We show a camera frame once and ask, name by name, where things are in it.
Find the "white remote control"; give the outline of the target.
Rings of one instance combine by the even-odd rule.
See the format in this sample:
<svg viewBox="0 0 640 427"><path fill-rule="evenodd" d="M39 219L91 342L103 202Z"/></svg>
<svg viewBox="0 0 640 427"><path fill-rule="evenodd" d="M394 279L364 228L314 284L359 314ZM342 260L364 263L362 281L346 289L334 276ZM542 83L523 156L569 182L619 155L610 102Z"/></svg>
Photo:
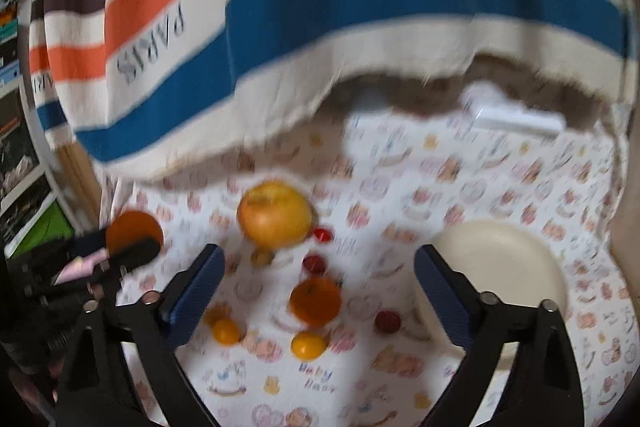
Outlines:
<svg viewBox="0 0 640 427"><path fill-rule="evenodd" d="M566 130L562 114L529 108L524 102L510 98L490 80L468 84L460 94L460 104L477 128L542 136L558 136Z"/></svg>

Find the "brown longan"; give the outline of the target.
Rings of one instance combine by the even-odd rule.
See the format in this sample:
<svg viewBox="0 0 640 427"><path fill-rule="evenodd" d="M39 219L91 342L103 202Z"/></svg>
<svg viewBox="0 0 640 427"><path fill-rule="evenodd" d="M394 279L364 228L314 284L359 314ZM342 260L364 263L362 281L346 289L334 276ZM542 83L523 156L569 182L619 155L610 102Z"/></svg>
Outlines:
<svg viewBox="0 0 640 427"><path fill-rule="evenodd" d="M203 320L208 326L213 326L217 321L230 319L232 309L228 303L216 303L205 310Z"/></svg>
<svg viewBox="0 0 640 427"><path fill-rule="evenodd" d="M255 270L264 269L265 267L269 267L274 259L274 252L268 251L268 249L260 249L257 248L253 251L253 254L250 255L250 265Z"/></svg>

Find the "large orange mandarin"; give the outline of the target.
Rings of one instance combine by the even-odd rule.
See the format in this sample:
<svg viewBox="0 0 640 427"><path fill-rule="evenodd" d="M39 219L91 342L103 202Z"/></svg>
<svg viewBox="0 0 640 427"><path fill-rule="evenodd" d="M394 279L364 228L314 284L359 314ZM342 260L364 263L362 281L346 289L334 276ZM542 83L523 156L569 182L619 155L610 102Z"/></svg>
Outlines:
<svg viewBox="0 0 640 427"><path fill-rule="evenodd" d="M145 239L154 239L160 246L164 243L160 224L145 211L126 210L105 229L105 248L111 256Z"/></svg>

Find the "baby bear print sheet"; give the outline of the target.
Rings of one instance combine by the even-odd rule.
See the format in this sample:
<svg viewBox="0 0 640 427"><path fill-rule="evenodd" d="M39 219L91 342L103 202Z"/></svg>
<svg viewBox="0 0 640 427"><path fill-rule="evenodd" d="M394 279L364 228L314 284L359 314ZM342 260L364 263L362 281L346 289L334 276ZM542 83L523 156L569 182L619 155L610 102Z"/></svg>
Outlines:
<svg viewBox="0 0 640 427"><path fill-rule="evenodd" d="M321 116L257 150L232 150L157 182L107 181L105 219L140 209L165 236L160 255L126 278L119 299L163 289L216 243L227 273L210 306L228 303L247 333L227 348L198 326L178 357L222 425L415 426L458 363L414 315L413 254L458 223L503 222L541 239L559 261L585 420L595 426L639 366L634 305L608 245L625 153L609 121L540 139L476 130L456 115ZM255 270L235 211L248 188L268 179L302 191L334 239L307 239ZM322 277L341 288L340 313L320 329L288 307L292 290L311 277L302 267L309 254L326 259ZM401 316L394 335L374 327L383 309ZM303 331L328 338L318 359L293 355L291 340Z"/></svg>

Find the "yellow cherry tomato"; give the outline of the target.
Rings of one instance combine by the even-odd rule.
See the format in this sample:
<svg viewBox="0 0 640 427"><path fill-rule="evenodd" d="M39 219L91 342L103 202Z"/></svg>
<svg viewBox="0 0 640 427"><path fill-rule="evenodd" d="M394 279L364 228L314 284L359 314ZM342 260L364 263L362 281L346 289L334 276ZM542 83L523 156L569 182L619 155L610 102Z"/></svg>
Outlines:
<svg viewBox="0 0 640 427"><path fill-rule="evenodd" d="M231 317L223 317L214 322L212 326L214 339L223 346L233 346L243 338L241 327Z"/></svg>
<svg viewBox="0 0 640 427"><path fill-rule="evenodd" d="M300 361L312 361L323 355L329 347L326 336L313 331L303 331L291 340L291 351Z"/></svg>

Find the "cream round plate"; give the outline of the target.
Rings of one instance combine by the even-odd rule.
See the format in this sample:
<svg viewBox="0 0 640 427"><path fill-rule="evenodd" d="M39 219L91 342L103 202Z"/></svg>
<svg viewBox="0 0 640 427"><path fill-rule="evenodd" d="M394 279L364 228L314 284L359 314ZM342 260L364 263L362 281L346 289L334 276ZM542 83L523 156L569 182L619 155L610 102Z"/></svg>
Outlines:
<svg viewBox="0 0 640 427"><path fill-rule="evenodd" d="M561 319L567 320L566 277L546 243L503 222L459 223L437 233L413 258L416 313L437 349L446 355L464 357L464 347L450 340L445 326L454 326L454 337L466 343L471 339L470 312L454 301L431 251L436 251L452 271L464 275L478 293L490 291L503 303L520 307L536 308L551 300Z"/></svg>

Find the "striped Paris blanket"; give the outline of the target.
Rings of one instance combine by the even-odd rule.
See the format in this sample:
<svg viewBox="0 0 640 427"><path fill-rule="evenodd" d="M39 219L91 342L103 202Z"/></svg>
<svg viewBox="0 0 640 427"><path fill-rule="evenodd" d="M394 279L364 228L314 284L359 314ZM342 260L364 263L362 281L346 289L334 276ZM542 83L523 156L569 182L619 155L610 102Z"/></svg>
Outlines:
<svg viewBox="0 0 640 427"><path fill-rule="evenodd" d="M628 103L636 41L634 0L32 0L29 67L52 147L146 180L265 141L363 72L491 55Z"/></svg>

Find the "large yellow apple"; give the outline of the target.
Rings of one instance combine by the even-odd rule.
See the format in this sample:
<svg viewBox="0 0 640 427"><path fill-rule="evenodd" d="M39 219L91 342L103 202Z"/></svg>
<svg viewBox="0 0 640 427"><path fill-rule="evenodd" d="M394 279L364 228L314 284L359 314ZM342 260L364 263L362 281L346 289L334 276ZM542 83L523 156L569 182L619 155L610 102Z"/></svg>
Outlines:
<svg viewBox="0 0 640 427"><path fill-rule="evenodd" d="M296 188L271 180L246 191L236 219L250 243L267 251L280 251L307 238L314 224L314 210Z"/></svg>

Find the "brown longan front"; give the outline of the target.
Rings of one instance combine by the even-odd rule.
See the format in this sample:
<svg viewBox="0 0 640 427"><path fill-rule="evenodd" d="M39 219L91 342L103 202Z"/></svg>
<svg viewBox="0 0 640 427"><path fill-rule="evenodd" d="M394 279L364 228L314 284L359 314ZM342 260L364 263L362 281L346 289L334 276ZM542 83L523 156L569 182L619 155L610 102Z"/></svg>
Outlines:
<svg viewBox="0 0 640 427"><path fill-rule="evenodd" d="M208 326L213 326L217 321L230 319L232 309L228 303L216 303L205 310L203 320Z"/></svg>

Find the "red cherry tomato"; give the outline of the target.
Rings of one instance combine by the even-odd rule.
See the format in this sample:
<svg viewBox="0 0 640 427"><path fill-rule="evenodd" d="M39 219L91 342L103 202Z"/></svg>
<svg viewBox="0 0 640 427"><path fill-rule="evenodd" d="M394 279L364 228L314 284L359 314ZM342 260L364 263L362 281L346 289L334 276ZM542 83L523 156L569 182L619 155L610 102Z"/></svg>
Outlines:
<svg viewBox="0 0 640 427"><path fill-rule="evenodd" d="M302 267L311 277L322 277L326 273L326 259L322 255L309 254L303 259Z"/></svg>
<svg viewBox="0 0 640 427"><path fill-rule="evenodd" d="M317 227L312 231L314 239L321 244L331 243L334 239L334 233L329 228Z"/></svg>
<svg viewBox="0 0 640 427"><path fill-rule="evenodd" d="M383 309L375 315L374 327L380 334L394 335L400 331L401 326L401 316L395 310Z"/></svg>

